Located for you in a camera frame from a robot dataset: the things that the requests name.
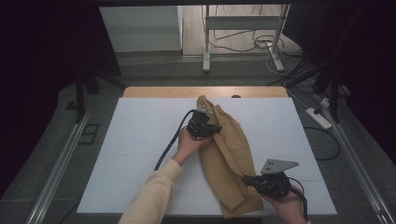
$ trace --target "electrical cable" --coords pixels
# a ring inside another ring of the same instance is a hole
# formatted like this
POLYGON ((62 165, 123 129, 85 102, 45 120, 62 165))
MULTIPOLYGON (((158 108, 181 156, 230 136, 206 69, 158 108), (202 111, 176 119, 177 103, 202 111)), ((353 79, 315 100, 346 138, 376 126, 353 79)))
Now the electrical cable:
POLYGON ((184 120, 186 120, 187 116, 191 113, 194 112, 195 110, 192 109, 189 112, 187 112, 187 114, 184 116, 183 120, 180 122, 180 125, 177 128, 177 131, 174 135, 174 137, 172 138, 172 140, 170 141, 168 147, 163 151, 163 154, 161 155, 160 159, 157 161, 157 164, 155 165, 154 171, 157 171, 160 168, 161 163, 163 162, 163 158, 165 158, 166 153, 168 153, 169 149, 171 149, 172 145, 175 143, 178 135, 180 134, 181 131, 181 126, 184 123, 184 120))
POLYGON ((302 90, 300 90, 299 88, 297 88, 297 87, 295 87, 295 86, 294 86, 293 88, 296 89, 297 91, 300 91, 300 92, 302 92, 303 94, 307 95, 309 98, 311 98, 311 100, 313 100, 318 106, 321 107, 321 104, 318 103, 318 102, 315 100, 315 98, 314 98, 313 96, 311 96, 310 94, 308 94, 308 92, 302 91, 302 90))
POLYGON ((253 9, 251 9, 251 12, 249 13, 249 15, 253 15, 253 13, 254 13, 254 7, 255 7, 256 5, 253 5, 253 9))
MULTIPOLYGON (((302 67, 303 66, 309 66, 309 61, 306 59, 306 58, 303 58, 290 72, 289 72, 289 75, 290 76, 294 76, 294 75, 297 75, 299 72, 300 72, 300 70, 304 70, 302 67)), ((279 82, 279 81, 284 81, 284 80, 286 80, 288 77, 282 77, 282 78, 280 78, 280 79, 277 79, 277 80, 275 80, 275 81, 272 81, 272 82, 268 82, 267 83, 267 86, 272 86, 273 84, 275 84, 275 83, 277 83, 277 82, 279 82)))
MULTIPOLYGON (((216 5, 216 12, 215 12, 216 16, 218 15, 218 6, 219 5, 216 5)), ((234 36, 234 35, 241 35, 241 34, 248 33, 248 32, 253 32, 253 31, 252 30, 246 30, 246 31, 238 32, 238 33, 235 33, 235 34, 232 34, 232 35, 225 35, 225 36, 222 36, 222 37, 216 37, 216 30, 213 30, 213 37, 215 37, 215 39, 217 39, 217 40, 221 40, 221 39, 228 38, 228 37, 231 37, 231 36, 234 36)))
POLYGON ((323 129, 320 129, 320 128, 304 127, 304 129, 305 130, 316 130, 316 131, 319 131, 319 132, 322 132, 322 133, 326 133, 337 144, 337 151, 335 152, 335 154, 333 156, 330 156, 329 158, 317 158, 317 157, 315 157, 315 160, 317 160, 317 161, 331 161, 331 160, 334 160, 335 158, 337 158, 340 155, 340 153, 341 153, 341 145, 338 142, 337 138, 334 137, 334 135, 332 135, 331 133, 326 132, 326 131, 324 131, 323 129))
POLYGON ((270 68, 270 66, 268 65, 268 58, 269 58, 270 56, 271 56, 271 53, 268 54, 267 58, 265 59, 265 64, 266 64, 266 66, 267 66, 267 69, 268 69, 270 72, 272 72, 272 73, 274 73, 274 74, 277 74, 277 75, 285 76, 285 77, 294 77, 294 76, 289 75, 289 74, 278 73, 278 72, 272 70, 272 69, 270 68))
POLYGON ((303 216, 304 216, 304 219, 306 221, 308 221, 308 202, 307 202, 305 196, 299 190, 297 190, 295 188, 290 188, 290 191, 295 193, 300 198, 300 200, 302 201, 302 203, 303 203, 303 216))
POLYGON ((285 87, 285 90, 301 105, 303 105, 305 108, 309 109, 309 107, 305 104, 303 104, 303 102, 301 102, 293 93, 291 93, 291 91, 288 90, 288 88, 286 88, 286 81, 283 83, 283 87, 285 87))
POLYGON ((223 5, 223 12, 225 15, 227 15, 227 12, 225 11, 225 5, 223 5))
POLYGON ((288 177, 288 179, 291 179, 291 180, 294 180, 295 182, 297 182, 297 184, 299 184, 301 187, 301 191, 303 192, 303 195, 305 195, 304 186, 300 183, 300 181, 294 179, 293 177, 288 177))
MULTIPOLYGON (((204 28, 204 33, 206 33, 205 20, 204 20, 204 6, 201 6, 201 19, 202 19, 202 25, 203 25, 203 28, 204 28)), ((232 35, 226 35, 226 36, 223 36, 223 37, 216 37, 216 31, 214 31, 213 35, 214 35, 215 39, 219 40, 219 39, 231 37, 231 36, 234 36, 234 35, 241 35, 241 34, 248 33, 248 32, 255 32, 255 31, 247 30, 247 31, 238 32, 238 33, 235 33, 235 34, 232 34, 232 35)), ((260 38, 260 37, 263 37, 263 36, 272 36, 272 35, 261 35, 261 36, 258 36, 257 38, 260 38)), ((235 51, 235 52, 248 52, 248 51, 252 51, 254 49, 268 49, 268 46, 261 47, 261 44, 265 43, 267 41, 270 41, 270 40, 258 40, 258 41, 255 41, 254 44, 253 44, 253 48, 251 48, 251 49, 231 49, 231 48, 228 48, 228 47, 225 47, 225 46, 214 45, 214 44, 212 44, 212 42, 210 42, 210 40, 208 40, 208 43, 212 47, 218 48, 218 49, 227 49, 227 50, 231 50, 231 51, 235 51)))

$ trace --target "sleeve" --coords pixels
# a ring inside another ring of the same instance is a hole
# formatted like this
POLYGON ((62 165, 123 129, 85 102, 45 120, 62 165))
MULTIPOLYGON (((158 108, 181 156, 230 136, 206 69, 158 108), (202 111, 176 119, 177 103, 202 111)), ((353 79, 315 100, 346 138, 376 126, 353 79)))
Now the sleeve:
POLYGON ((145 186, 134 196, 120 219, 120 224, 159 224, 182 175, 180 165, 170 160, 160 171, 154 171, 145 186))

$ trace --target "human arm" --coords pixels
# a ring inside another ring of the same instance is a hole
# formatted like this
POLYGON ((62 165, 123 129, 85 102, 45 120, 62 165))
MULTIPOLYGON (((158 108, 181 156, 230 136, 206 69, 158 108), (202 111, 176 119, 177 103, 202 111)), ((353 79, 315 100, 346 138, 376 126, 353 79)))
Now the human arm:
POLYGON ((161 223, 175 191, 175 185, 182 175, 181 165, 200 148, 208 145, 209 138, 194 140, 183 129, 178 136, 177 152, 172 160, 159 171, 154 171, 145 186, 136 194, 134 201, 124 212, 120 224, 161 223))
POLYGON ((284 198, 275 200, 266 195, 262 195, 265 201, 270 203, 277 214, 288 224, 310 224, 303 216, 303 206, 300 198, 293 192, 289 192, 284 198))

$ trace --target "metal stand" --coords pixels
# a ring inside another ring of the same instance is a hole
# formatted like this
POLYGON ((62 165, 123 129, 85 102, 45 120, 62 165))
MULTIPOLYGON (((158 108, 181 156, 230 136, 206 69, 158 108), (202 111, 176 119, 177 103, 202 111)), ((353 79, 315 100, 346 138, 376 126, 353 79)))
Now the metal stand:
POLYGON ((84 105, 84 85, 87 88, 88 92, 91 94, 99 93, 100 86, 95 79, 95 76, 99 76, 107 82, 119 87, 123 91, 127 88, 125 84, 117 81, 113 77, 107 76, 103 74, 99 70, 90 69, 90 70, 78 70, 76 76, 76 93, 77 93, 77 120, 76 123, 80 123, 81 118, 85 114, 85 105, 84 105))
POLYGON ((282 33, 286 14, 290 5, 285 5, 279 16, 212 16, 209 15, 209 5, 205 14, 205 46, 204 72, 210 70, 209 31, 211 30, 275 30, 274 40, 268 44, 277 72, 284 72, 285 68, 279 59, 277 41, 282 33))
POLYGON ((285 5, 283 10, 280 12, 279 21, 277 23, 274 40, 272 43, 267 43, 268 49, 270 50, 271 57, 274 61, 276 71, 283 73, 285 72, 285 68, 283 67, 282 62, 279 59, 279 52, 277 50, 277 41, 279 40, 280 34, 282 34, 283 25, 285 24, 286 14, 288 13, 290 5, 285 5))

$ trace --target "white table surface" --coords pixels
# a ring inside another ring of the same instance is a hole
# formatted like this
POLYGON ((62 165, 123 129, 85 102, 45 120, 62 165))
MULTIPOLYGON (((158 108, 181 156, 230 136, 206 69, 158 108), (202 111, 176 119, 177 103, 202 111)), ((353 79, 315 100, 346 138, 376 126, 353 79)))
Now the white table surface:
MULTIPOLYGON (((304 185, 308 214, 336 214, 291 98, 209 100, 240 121, 258 175, 267 159, 297 161, 300 165, 285 173, 304 185)), ((182 118, 195 107, 196 99, 191 98, 120 98, 78 212, 123 213, 153 171, 182 118)), ((163 164, 176 147, 177 143, 163 164)), ((198 155, 190 158, 183 170, 166 215, 221 216, 198 155)), ((263 210, 246 216, 275 213, 264 202, 263 210)))

